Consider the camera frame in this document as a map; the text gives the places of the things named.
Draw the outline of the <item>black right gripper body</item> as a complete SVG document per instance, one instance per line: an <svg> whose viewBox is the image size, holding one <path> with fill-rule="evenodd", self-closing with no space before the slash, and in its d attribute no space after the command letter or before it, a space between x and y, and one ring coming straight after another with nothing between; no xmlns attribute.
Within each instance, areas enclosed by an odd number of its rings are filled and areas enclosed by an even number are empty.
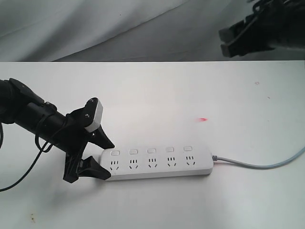
<svg viewBox="0 0 305 229"><path fill-rule="evenodd" d="M305 51L305 2L256 0L245 18L245 53L288 49Z"/></svg>

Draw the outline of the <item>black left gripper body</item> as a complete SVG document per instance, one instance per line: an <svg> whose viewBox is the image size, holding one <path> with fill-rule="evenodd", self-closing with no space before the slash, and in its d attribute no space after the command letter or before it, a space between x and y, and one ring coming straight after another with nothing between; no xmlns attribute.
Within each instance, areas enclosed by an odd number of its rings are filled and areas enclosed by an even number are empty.
<svg viewBox="0 0 305 229"><path fill-rule="evenodd" d="M63 179L73 183L82 176L89 159L82 159L83 152L91 135L85 129L85 122L92 114L85 108L79 108L66 114L62 136L64 137L65 165Z"/></svg>

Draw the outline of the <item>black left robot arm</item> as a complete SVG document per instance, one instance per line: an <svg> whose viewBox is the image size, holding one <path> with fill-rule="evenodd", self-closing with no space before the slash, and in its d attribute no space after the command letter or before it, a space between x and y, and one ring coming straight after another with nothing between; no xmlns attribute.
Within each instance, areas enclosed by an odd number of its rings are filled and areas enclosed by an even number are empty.
<svg viewBox="0 0 305 229"><path fill-rule="evenodd" d="M63 115L22 82L13 78L0 82L1 123L17 124L35 135L35 143L42 138L65 152L63 179L69 183L80 177L111 177L92 156L82 158L88 143L102 149L114 148L102 129L102 112L101 102L94 97L84 107Z"/></svg>

